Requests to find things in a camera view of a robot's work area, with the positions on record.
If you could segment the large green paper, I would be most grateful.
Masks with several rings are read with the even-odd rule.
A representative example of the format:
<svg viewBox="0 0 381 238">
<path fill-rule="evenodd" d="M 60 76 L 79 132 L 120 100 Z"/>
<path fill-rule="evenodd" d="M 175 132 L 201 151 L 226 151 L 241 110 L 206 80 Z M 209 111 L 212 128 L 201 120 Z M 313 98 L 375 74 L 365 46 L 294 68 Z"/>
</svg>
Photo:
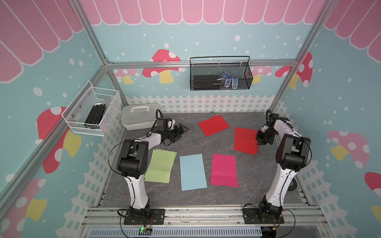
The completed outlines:
<svg viewBox="0 0 381 238">
<path fill-rule="evenodd" d="M 147 182 L 169 183 L 176 155 L 177 153 L 173 151 L 153 150 L 144 180 Z"/>
</svg>

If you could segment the blue paper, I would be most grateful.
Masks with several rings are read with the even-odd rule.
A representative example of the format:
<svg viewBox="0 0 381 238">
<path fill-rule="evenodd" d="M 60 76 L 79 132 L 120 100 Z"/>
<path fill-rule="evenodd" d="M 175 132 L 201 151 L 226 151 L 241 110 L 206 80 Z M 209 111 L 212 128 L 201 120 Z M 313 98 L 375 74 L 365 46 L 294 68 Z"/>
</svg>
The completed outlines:
<svg viewBox="0 0 381 238">
<path fill-rule="evenodd" d="M 182 191 L 207 188 L 201 154 L 180 157 Z"/>
</svg>

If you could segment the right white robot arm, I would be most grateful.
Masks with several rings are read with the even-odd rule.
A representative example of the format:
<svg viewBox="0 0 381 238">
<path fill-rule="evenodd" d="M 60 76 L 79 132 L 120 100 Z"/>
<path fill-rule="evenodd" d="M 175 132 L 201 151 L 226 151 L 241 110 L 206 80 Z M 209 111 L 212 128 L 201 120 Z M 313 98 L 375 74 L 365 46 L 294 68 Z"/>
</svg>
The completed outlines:
<svg viewBox="0 0 381 238">
<path fill-rule="evenodd" d="M 266 123 L 256 135 L 257 145 L 272 145 L 277 135 L 281 137 L 275 155 L 277 170 L 269 191 L 259 203 L 257 216 L 261 221 L 265 218 L 280 218 L 290 184 L 312 158 L 311 140 L 299 134 L 288 118 L 268 109 Z"/>
</svg>

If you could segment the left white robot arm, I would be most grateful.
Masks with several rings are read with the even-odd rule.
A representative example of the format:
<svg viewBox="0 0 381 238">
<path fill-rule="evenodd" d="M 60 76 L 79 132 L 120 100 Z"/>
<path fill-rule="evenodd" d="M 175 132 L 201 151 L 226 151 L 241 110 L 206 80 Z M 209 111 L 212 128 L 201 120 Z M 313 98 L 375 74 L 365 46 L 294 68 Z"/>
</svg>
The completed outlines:
<svg viewBox="0 0 381 238">
<path fill-rule="evenodd" d="M 130 206 L 125 215 L 126 225 L 132 221 L 143 224 L 155 222 L 156 215 L 150 209 L 144 183 L 144 175 L 148 169 L 148 152 L 166 140 L 169 140 L 170 144 L 177 142 L 188 131 L 188 127 L 183 124 L 176 125 L 174 119 L 163 117 L 157 109 L 153 126 L 145 136 L 125 139 L 120 143 L 122 148 L 116 163 L 116 174 L 124 177 L 130 192 Z"/>
</svg>

